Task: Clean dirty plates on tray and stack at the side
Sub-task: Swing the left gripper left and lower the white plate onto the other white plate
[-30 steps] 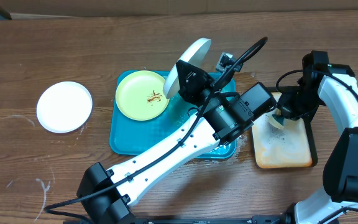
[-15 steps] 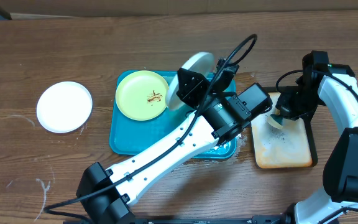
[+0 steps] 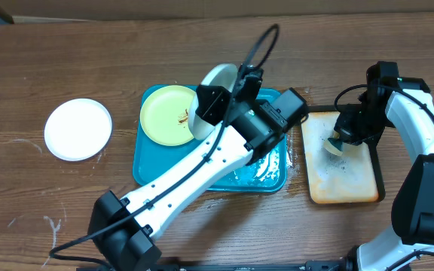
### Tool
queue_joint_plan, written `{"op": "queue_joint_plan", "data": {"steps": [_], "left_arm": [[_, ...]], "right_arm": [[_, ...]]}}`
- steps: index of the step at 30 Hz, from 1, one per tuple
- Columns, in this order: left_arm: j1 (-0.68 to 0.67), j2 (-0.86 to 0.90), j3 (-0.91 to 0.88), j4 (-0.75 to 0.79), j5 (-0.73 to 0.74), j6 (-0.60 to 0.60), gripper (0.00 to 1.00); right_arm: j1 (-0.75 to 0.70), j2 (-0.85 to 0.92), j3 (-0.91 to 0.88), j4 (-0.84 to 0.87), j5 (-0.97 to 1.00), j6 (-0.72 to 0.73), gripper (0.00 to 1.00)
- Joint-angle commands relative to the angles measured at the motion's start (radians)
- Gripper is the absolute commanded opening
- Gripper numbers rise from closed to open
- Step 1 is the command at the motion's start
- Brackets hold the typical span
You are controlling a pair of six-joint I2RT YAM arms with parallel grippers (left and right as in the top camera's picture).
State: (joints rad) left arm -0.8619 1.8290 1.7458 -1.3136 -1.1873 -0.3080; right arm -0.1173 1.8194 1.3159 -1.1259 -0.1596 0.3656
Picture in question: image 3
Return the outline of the white plate with crumbs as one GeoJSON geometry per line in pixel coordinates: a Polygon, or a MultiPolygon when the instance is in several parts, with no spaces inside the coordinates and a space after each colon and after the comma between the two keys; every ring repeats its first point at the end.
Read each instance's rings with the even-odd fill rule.
{"type": "MultiPolygon", "coordinates": [[[[237,79],[237,67],[235,64],[220,64],[214,67],[200,82],[200,86],[224,87],[228,92],[232,91],[237,79]]],[[[203,105],[197,95],[193,98],[188,115],[188,128],[196,140],[204,140],[214,129],[222,117],[217,117],[217,122],[211,123],[197,114],[197,109],[203,105]]]]}

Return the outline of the green yellow sponge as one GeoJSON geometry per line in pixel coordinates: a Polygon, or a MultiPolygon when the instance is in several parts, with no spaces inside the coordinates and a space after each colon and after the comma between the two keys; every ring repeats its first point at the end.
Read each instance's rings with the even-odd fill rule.
{"type": "Polygon", "coordinates": [[[343,147],[344,143],[337,138],[327,138],[325,142],[323,143],[323,147],[330,153],[335,156],[341,156],[344,151],[343,147]]]}

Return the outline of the yellow plate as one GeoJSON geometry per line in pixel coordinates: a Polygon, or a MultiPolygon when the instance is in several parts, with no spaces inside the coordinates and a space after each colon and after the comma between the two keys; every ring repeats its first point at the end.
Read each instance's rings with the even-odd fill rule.
{"type": "Polygon", "coordinates": [[[155,90],[141,107],[139,122],[145,134],[163,146],[179,146],[194,136],[188,128],[190,106],[195,92],[188,87],[169,85],[155,90]]]}

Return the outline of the white plate with brown sauce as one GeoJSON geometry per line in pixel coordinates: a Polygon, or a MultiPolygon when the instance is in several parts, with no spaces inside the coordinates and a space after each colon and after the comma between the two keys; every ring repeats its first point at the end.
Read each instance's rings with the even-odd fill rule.
{"type": "Polygon", "coordinates": [[[93,99],[72,99],[58,106],[44,126],[48,150],[65,161],[82,161],[98,154],[109,142],[112,117],[93,99]]]}

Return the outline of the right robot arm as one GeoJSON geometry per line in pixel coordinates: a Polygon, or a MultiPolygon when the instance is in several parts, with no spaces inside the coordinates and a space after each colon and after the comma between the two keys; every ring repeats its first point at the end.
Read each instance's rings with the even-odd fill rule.
{"type": "Polygon", "coordinates": [[[405,270],[423,255],[434,257],[434,105],[420,78],[385,77],[362,85],[359,104],[337,107],[335,134],[326,142],[339,155],[344,145],[378,143],[396,129],[413,163],[393,201],[391,225],[348,256],[348,270],[405,270]]]}

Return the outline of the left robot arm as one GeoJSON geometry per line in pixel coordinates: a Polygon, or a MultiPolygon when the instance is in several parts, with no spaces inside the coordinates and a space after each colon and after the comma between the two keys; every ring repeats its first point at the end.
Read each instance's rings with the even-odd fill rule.
{"type": "Polygon", "coordinates": [[[188,126],[200,144],[149,184],[94,204],[88,235],[112,270],[147,270],[160,258],[155,240],[190,203],[228,173],[280,143],[289,121],[275,102],[257,98],[261,68],[216,66],[196,89],[188,126]]]}

